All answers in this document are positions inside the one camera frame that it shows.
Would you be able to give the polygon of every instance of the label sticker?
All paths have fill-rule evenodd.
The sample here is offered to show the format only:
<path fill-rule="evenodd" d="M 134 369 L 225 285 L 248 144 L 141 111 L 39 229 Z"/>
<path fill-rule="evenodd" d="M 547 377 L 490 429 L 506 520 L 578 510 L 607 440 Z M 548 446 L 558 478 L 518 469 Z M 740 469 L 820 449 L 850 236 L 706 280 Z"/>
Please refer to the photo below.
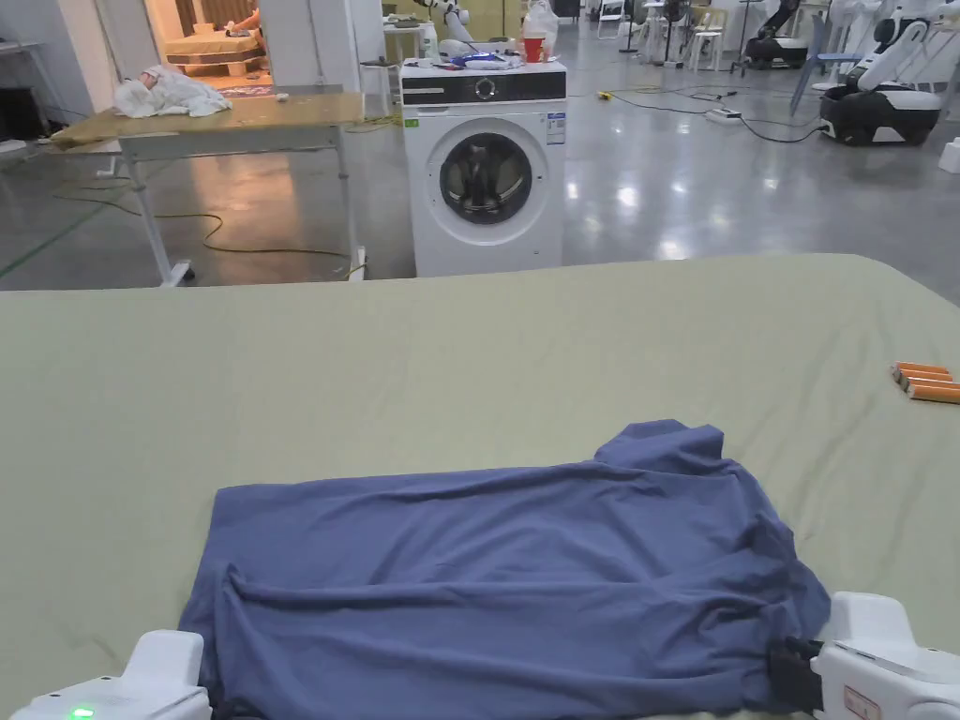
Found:
<path fill-rule="evenodd" d="M 844 707 L 862 720 L 881 720 L 880 706 L 865 695 L 861 695 L 849 685 L 843 688 Z"/>
<path fill-rule="evenodd" d="M 546 113 L 546 144 L 547 145 L 565 145 L 566 144 L 566 113 L 565 112 Z"/>

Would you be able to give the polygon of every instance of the concrete floor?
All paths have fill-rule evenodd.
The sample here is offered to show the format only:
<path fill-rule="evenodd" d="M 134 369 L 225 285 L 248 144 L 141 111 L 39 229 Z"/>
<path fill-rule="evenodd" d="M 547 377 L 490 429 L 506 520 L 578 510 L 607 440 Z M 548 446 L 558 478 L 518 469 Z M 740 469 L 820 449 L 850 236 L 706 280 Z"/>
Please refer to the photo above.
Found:
<path fill-rule="evenodd" d="M 567 264 L 706 255 L 853 252 L 881 260 L 960 303 L 955 247 L 960 177 L 937 168 L 944 143 L 960 134 L 942 124 L 922 148 L 855 149 L 814 135 L 783 145 L 698 114 L 598 101 L 598 89 L 631 102 L 694 112 L 711 103 L 680 93 L 640 93 L 646 85 L 740 87 L 726 99 L 757 120 L 789 120 L 792 71 L 738 75 L 658 70 L 598 41 L 587 22 L 563 25 L 558 42 L 570 68 L 564 261 Z M 815 94 L 795 122 L 816 116 Z M 755 123 L 761 132 L 804 131 Z M 358 227 L 370 275 L 414 273 L 401 132 L 350 137 Z M 156 284 L 139 219 L 111 207 L 54 194 L 110 198 L 134 207 L 123 188 L 103 192 L 89 159 L 37 158 L 0 174 L 0 289 L 104 288 Z M 149 167 L 157 212 L 208 212 L 226 224 L 213 241 L 233 248 L 338 251 L 344 218 L 332 153 L 220 157 Z M 172 257 L 195 261 L 203 285 L 331 280 L 345 263 L 330 255 L 231 254 L 205 249 L 208 219 L 162 221 Z"/>

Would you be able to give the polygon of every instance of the power strip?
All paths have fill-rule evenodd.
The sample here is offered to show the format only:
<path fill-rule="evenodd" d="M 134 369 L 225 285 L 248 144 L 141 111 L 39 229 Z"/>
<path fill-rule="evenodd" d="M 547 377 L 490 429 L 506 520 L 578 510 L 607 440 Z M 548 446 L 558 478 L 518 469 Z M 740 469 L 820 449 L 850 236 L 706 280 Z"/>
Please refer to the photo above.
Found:
<path fill-rule="evenodd" d="M 713 108 L 704 115 L 711 123 L 718 125 L 739 125 L 743 121 L 743 113 L 726 108 Z"/>

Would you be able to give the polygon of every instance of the washing machine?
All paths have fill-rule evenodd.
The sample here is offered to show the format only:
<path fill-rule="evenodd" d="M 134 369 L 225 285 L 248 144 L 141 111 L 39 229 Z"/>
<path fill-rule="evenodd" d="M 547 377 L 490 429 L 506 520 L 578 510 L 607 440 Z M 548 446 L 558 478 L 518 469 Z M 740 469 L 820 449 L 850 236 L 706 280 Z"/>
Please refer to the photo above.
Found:
<path fill-rule="evenodd" d="M 563 260 L 566 68 L 400 71 L 417 275 Z"/>

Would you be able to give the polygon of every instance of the bed frame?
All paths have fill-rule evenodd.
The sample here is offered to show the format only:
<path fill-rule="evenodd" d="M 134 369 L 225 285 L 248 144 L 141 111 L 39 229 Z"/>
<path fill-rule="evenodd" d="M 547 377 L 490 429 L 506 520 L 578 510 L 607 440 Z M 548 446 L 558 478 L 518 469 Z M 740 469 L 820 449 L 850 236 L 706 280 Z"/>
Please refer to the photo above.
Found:
<path fill-rule="evenodd" d="M 209 67 L 210 65 L 226 65 L 231 77 L 242 78 L 247 74 L 247 63 L 250 60 L 265 58 L 267 53 L 263 48 L 253 48 L 236 53 L 203 53 L 200 55 L 168 54 L 167 62 L 176 65 L 186 74 L 189 67 Z"/>

